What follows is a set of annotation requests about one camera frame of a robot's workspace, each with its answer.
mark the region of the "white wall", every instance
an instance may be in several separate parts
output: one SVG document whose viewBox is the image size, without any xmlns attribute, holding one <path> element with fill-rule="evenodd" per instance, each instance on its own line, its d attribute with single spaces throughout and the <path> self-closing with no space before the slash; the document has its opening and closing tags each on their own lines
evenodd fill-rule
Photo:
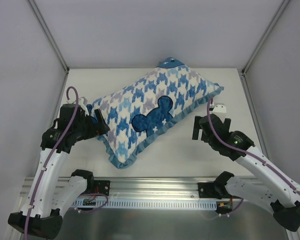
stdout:
<svg viewBox="0 0 300 240">
<path fill-rule="evenodd" d="M 120 69 L 71 69 L 66 88 L 74 86 L 79 96 L 92 103 L 98 96 L 106 96 L 129 86 L 142 78 L 152 68 Z M 258 137 L 242 88 L 238 70 L 235 68 L 192 68 L 213 83 L 224 87 L 214 98 L 216 103 L 226 103 L 227 117 L 232 119 L 230 130 L 240 129 L 258 146 Z M 67 102 L 63 93 L 62 103 Z M 228 157 L 221 156 L 208 144 L 192 140 L 195 116 L 204 116 L 207 105 L 198 106 L 185 119 L 137 155 L 135 163 L 127 169 L 117 169 L 108 160 L 109 154 L 103 142 L 93 138 L 80 141 L 71 149 L 67 163 L 60 176 L 70 176 L 76 169 L 92 171 L 98 177 L 197 177 L 218 176 L 227 170 L 237 176 L 251 173 Z"/>
<path fill-rule="evenodd" d="M 243 68 L 282 0 L 35 0 L 69 67 Z"/>
<path fill-rule="evenodd" d="M 300 183 L 300 0 L 288 5 L 247 76 L 270 156 Z"/>
<path fill-rule="evenodd" d="M 0 239 L 34 173 L 64 76 L 27 1 L 0 0 Z"/>
</svg>

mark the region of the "metal frame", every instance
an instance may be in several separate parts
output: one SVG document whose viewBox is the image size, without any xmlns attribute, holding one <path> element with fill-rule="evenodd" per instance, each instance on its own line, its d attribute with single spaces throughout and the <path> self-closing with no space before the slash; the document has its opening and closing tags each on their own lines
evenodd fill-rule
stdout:
<svg viewBox="0 0 300 240">
<path fill-rule="evenodd" d="M 241 176 L 241 179 L 254 184 L 263 185 L 257 178 Z M 69 177 L 59 177 L 55 194 L 68 184 Z M 110 181 L 109 198 L 113 199 L 147 199 L 147 200 L 211 200 L 215 198 L 199 198 L 198 183 L 211 183 L 215 177 L 178 177 L 178 178 L 137 178 L 137 177 L 95 177 L 94 180 Z M 27 177 L 22 186 L 21 197 L 28 196 L 34 177 Z"/>
<path fill-rule="evenodd" d="M 54 119 L 56 119 L 58 117 L 58 113 L 59 113 L 59 110 L 60 110 L 60 105 L 61 105 L 62 97 L 64 95 L 64 91 L 65 91 L 67 80 L 68 80 L 68 75 L 69 75 L 69 72 L 67 71 L 65 73 L 64 78 L 63 78 L 63 82 L 62 82 L 62 86 L 61 86 L 61 89 L 60 89 L 59 97 L 58 97 L 58 99 L 56 101 L 56 104 L 55 104 L 55 107 L 54 107 L 54 111 L 53 111 L 53 115 L 52 115 L 52 119 L 50 120 L 50 123 L 49 123 L 50 125 L 54 122 Z"/>
<path fill-rule="evenodd" d="M 243 88 L 243 91 L 244 91 L 244 94 L 245 94 L 245 98 L 246 98 L 246 101 L 248 103 L 248 107 L 249 107 L 249 110 L 250 110 L 250 113 L 251 113 L 251 116 L 252 116 L 252 121 L 253 121 L 253 124 L 254 124 L 256 135 L 257 135 L 259 143 L 260 143 L 261 150 L 262 150 L 263 154 L 269 159 L 269 152 L 267 150 L 265 140 L 264 140 L 261 128 L 260 128 L 256 108 L 255 108 L 255 105 L 254 105 L 254 102 L 253 102 L 253 99 L 251 97 L 251 93 L 250 93 L 250 90 L 249 90 L 249 87 L 248 87 L 248 84 L 247 84 L 247 79 L 243 75 L 242 72 L 238 71 L 238 73 L 239 73 L 242 88 Z"/>
<path fill-rule="evenodd" d="M 56 57 L 59 59 L 64 71 L 66 73 L 68 73 L 69 71 L 69 67 L 64 59 L 64 57 L 62 56 L 59 48 L 58 48 L 58 45 L 56 44 L 56 41 L 54 39 L 54 37 L 52 36 L 47 24 L 46 24 L 46 21 L 44 20 L 44 17 L 42 16 L 35 0 L 26 0 L 34 14 L 34 16 L 36 17 L 36 19 L 38 20 L 38 23 L 40 25 L 40 27 L 42 28 L 48 42 L 50 43 L 53 51 L 55 52 L 56 54 Z"/>
<path fill-rule="evenodd" d="M 269 25 L 266 27 L 262 37 L 260 38 L 259 42 L 257 43 L 255 49 L 252 52 L 252 55 L 250 56 L 248 62 L 243 68 L 243 75 L 247 73 L 249 70 L 250 66 L 252 65 L 253 61 L 255 60 L 256 56 L 258 55 L 258 52 L 262 48 L 263 44 L 266 42 L 268 39 L 270 33 L 274 29 L 275 25 L 277 24 L 278 20 L 280 19 L 282 13 L 285 11 L 287 8 L 288 4 L 291 2 L 291 0 L 282 0 L 280 6 L 278 7 L 277 11 L 275 12 L 274 16 L 272 17 Z"/>
<path fill-rule="evenodd" d="M 300 240 L 300 228 L 296 232 L 286 231 L 287 237 L 289 240 Z"/>
<path fill-rule="evenodd" d="M 100 207 L 104 209 L 147 209 L 147 210 L 197 210 L 216 211 L 217 201 L 200 200 L 157 200 L 157 199 L 121 199 L 111 198 L 106 202 L 106 198 L 96 198 L 89 200 L 89 196 L 78 197 L 72 204 L 72 208 L 90 209 Z"/>
</svg>

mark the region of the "gray wall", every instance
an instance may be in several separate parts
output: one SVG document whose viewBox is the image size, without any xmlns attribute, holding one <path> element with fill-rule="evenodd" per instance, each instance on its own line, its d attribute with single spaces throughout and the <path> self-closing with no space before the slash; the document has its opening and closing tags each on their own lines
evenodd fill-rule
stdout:
<svg viewBox="0 0 300 240">
<path fill-rule="evenodd" d="M 36 0 L 69 67 L 243 68 L 282 0 Z"/>
<path fill-rule="evenodd" d="M 271 160 L 300 183 L 300 0 L 288 5 L 247 80 Z"/>
<path fill-rule="evenodd" d="M 34 173 L 65 73 L 25 0 L 0 0 L 0 239 Z"/>
</svg>

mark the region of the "cable tie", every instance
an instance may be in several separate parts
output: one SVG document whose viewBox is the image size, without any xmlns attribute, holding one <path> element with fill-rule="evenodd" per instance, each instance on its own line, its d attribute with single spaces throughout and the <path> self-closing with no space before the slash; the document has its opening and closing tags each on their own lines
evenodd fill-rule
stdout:
<svg viewBox="0 0 300 240">
<path fill-rule="evenodd" d="M 295 190 L 293 190 L 293 192 L 294 192 L 295 194 L 297 194 L 298 192 L 300 192 L 300 189 L 296 187 Z"/>
</svg>

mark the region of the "blue mouse silhouette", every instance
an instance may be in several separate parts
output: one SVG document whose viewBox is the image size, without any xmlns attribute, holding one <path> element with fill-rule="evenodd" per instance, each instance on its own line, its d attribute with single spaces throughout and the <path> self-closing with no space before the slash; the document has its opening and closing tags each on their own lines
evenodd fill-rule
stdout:
<svg viewBox="0 0 300 240">
<path fill-rule="evenodd" d="M 161 96 L 158 99 L 158 107 L 152 109 L 147 116 L 143 114 L 135 115 L 132 119 L 132 127 L 136 132 L 146 131 L 149 137 L 157 130 L 161 129 L 164 124 L 173 118 L 169 111 L 173 107 L 173 101 L 168 96 Z"/>
</svg>

